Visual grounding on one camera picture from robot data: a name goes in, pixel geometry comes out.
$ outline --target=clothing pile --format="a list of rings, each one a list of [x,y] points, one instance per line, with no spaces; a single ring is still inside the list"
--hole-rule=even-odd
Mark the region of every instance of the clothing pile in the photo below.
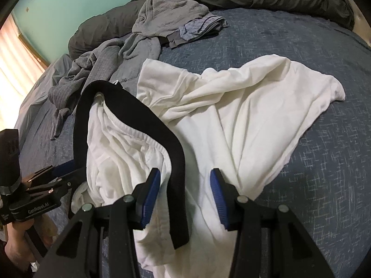
[[[205,5],[193,0],[146,0],[131,34],[108,40],[82,54],[73,62],[68,75],[51,87],[48,97],[57,108],[51,140],[60,135],[81,91],[92,81],[116,79],[136,84],[143,62],[147,58],[157,60],[160,55],[158,37],[172,35],[171,45],[176,47],[209,32],[215,35],[226,26],[224,18],[210,15]]]
[[[344,100],[345,93],[333,76],[265,55],[240,68],[208,68],[201,75],[147,59],[137,99],[182,145],[189,243],[175,250],[170,236],[168,152],[121,122],[103,95],[96,95],[90,109],[87,183],[75,193],[73,207],[109,205],[132,193],[153,167],[159,168],[161,186],[151,221],[144,231],[134,231],[138,261],[155,278],[225,278],[236,233],[219,222],[210,171],[220,168],[241,195],[257,198],[289,161],[303,133],[332,101]]]

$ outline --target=wooden trim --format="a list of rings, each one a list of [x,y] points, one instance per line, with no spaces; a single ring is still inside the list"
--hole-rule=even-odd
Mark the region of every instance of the wooden trim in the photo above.
[[[30,45],[30,43],[26,40],[26,38],[23,36],[22,33],[18,35],[18,39],[21,41],[21,43],[28,49],[28,51],[33,55],[33,57],[36,58],[38,63],[43,67],[44,70],[46,70],[50,63],[46,61],[35,49]]]

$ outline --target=white fabric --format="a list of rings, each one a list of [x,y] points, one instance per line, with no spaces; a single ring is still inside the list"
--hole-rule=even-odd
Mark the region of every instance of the white fabric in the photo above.
[[[10,15],[0,30],[0,130],[13,128],[23,99],[44,72],[18,35]]]
[[[135,233],[139,262],[156,278],[225,278],[236,233],[220,224],[210,171],[220,168],[240,194],[255,199],[288,162],[305,130],[345,93],[333,76],[266,55],[238,69],[209,68],[202,75],[146,60],[137,98],[184,149],[190,242],[176,251],[171,245],[166,203],[171,166],[164,147],[122,124],[102,96],[90,110],[89,194],[96,205],[113,203],[158,167],[162,185],[155,213],[150,225]]]

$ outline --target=curtain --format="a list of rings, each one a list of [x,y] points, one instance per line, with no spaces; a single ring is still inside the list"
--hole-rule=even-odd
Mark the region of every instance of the curtain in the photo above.
[[[44,72],[18,35],[10,15],[0,29],[0,130],[14,127],[22,101]]]

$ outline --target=blue gripper pad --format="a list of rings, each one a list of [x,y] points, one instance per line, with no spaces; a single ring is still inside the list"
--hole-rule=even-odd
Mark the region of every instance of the blue gripper pad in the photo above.
[[[228,208],[224,199],[221,183],[225,183],[221,172],[218,168],[214,168],[210,173],[210,186],[213,192],[216,208],[218,210],[220,223],[224,225],[225,229],[228,229]]]
[[[157,194],[160,189],[160,182],[161,182],[160,171],[156,169],[154,175],[155,176],[153,178],[152,185],[150,187],[150,190],[148,191],[148,195],[143,204],[142,220],[141,220],[141,225],[143,228],[145,228],[145,226],[147,226],[147,224],[151,220],[153,208],[155,207],[155,202],[157,199]]]

